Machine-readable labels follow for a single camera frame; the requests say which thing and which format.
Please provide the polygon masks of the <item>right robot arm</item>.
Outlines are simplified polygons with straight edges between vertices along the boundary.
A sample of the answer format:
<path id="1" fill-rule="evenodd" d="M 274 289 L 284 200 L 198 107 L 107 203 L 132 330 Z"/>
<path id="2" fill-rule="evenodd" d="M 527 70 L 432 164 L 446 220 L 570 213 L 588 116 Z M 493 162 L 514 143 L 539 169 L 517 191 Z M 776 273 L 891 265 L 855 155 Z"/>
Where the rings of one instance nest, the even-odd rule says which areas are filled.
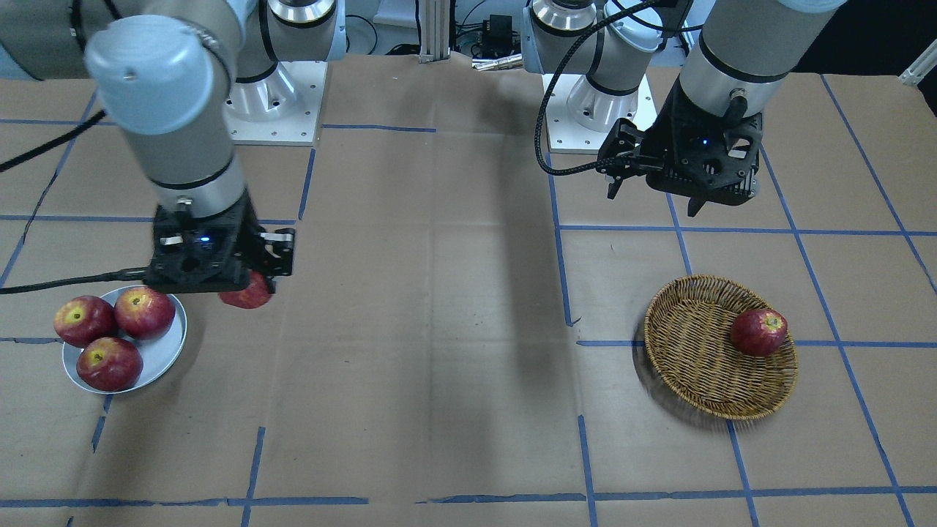
<path id="1" fill-rule="evenodd" d="M 294 270 L 294 229 L 261 226 L 227 117 L 298 109 L 288 62 L 342 58 L 342 1 L 4 1 L 2 77 L 91 79 L 101 109 L 2 164 L 61 146 L 110 118 L 157 195 L 145 267 L 6 287 L 21 294 L 134 281 L 167 294 L 263 286 Z"/>

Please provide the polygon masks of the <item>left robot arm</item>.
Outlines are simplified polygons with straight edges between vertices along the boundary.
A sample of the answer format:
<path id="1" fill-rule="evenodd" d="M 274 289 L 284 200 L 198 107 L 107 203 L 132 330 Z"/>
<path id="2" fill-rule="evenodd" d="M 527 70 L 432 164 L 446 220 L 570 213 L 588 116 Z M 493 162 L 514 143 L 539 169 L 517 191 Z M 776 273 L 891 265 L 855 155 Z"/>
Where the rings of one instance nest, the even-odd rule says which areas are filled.
<path id="1" fill-rule="evenodd" d="M 652 54 L 683 32 L 690 1 L 532 1 L 524 10 L 526 70 L 549 74 L 534 125 L 534 156 L 551 176 L 603 174 L 613 199 L 642 176 L 660 193 L 687 197 L 688 214 L 707 203 L 741 206 L 758 193 L 763 111 L 783 80 L 841 7 L 840 1 L 716 1 L 699 27 L 658 116 L 640 130 L 619 111 L 636 103 Z M 570 169 L 546 161 L 548 103 L 563 73 L 581 77 L 583 126 L 605 133 L 597 159 Z"/>

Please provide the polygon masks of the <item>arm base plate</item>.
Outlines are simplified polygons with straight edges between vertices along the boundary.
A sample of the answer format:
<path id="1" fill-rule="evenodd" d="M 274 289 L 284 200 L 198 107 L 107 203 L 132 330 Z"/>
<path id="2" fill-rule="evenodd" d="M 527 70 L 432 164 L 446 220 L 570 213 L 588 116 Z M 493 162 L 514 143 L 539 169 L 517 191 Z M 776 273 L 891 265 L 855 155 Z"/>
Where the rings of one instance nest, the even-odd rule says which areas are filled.
<path id="1" fill-rule="evenodd" d="M 647 77 L 637 91 L 612 96 L 590 86 L 583 75 L 562 74 L 546 110 L 549 152 L 596 154 L 619 118 L 629 118 L 645 131 L 657 116 Z"/>
<path id="2" fill-rule="evenodd" d="M 265 79 L 237 83 L 225 123 L 238 146 L 314 147 L 329 65 L 282 62 Z"/>

